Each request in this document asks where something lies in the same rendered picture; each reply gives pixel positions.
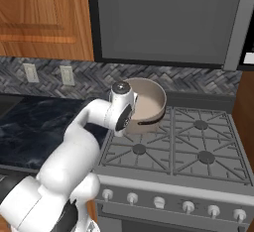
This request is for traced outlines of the white wall socket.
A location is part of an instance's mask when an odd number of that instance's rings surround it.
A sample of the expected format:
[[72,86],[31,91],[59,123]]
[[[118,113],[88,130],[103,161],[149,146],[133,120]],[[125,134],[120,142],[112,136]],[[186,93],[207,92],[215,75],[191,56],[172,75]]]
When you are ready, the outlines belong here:
[[31,63],[24,63],[24,70],[27,76],[27,80],[31,83],[38,83],[39,78],[36,67]]
[[73,72],[72,72],[71,66],[62,65],[61,75],[62,75],[63,85],[74,86],[74,78],[73,78]]

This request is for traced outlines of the grey gas stove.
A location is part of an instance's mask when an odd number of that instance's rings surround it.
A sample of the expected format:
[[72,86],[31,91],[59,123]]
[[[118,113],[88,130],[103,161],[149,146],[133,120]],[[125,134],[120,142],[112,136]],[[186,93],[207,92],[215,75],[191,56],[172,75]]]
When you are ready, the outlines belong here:
[[[156,132],[108,134],[95,171],[101,232],[251,232],[254,174],[224,111],[170,107]],[[104,189],[113,191],[108,201]],[[134,205],[130,192],[138,195]],[[155,206],[156,196],[165,199],[163,209]],[[185,201],[194,204],[191,214],[183,211]],[[210,205],[220,209],[215,219]],[[246,212],[242,223],[235,209]]]

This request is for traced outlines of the dark grey microwave oven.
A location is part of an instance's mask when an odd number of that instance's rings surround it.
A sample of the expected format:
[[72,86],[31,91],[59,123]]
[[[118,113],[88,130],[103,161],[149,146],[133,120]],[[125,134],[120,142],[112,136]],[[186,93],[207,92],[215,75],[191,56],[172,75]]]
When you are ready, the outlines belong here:
[[236,70],[254,0],[89,0],[94,60]]

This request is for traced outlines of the white stove knob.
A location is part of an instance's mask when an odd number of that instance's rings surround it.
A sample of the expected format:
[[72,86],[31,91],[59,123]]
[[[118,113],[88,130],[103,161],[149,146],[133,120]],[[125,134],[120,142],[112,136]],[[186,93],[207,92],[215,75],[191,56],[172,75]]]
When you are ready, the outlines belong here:
[[207,208],[207,213],[212,219],[215,219],[220,214],[220,209],[216,205],[210,205]]
[[134,205],[135,203],[138,202],[138,195],[134,192],[130,192],[127,194],[127,201],[131,204]]
[[246,219],[247,215],[243,209],[235,209],[233,211],[233,217],[237,220],[238,223],[242,223]]
[[191,214],[194,211],[194,204],[191,201],[185,201],[183,203],[183,211],[186,214]]
[[111,189],[104,189],[102,191],[102,197],[105,201],[110,200],[113,197],[113,191]]
[[156,196],[154,198],[154,204],[157,208],[163,209],[165,207],[165,199],[160,196]]

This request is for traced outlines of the wooden wall cupboard door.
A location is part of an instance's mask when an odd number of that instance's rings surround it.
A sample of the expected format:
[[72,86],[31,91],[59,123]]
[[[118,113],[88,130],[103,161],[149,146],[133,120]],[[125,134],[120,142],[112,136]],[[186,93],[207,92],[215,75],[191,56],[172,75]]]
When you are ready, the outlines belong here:
[[0,0],[0,56],[94,60],[88,0]]

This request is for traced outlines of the wooden tall cupboard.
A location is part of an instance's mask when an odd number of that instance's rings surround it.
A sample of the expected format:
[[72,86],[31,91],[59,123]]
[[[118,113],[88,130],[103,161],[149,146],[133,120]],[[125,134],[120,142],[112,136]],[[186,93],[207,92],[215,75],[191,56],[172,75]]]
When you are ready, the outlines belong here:
[[254,172],[254,71],[242,73],[232,117]]

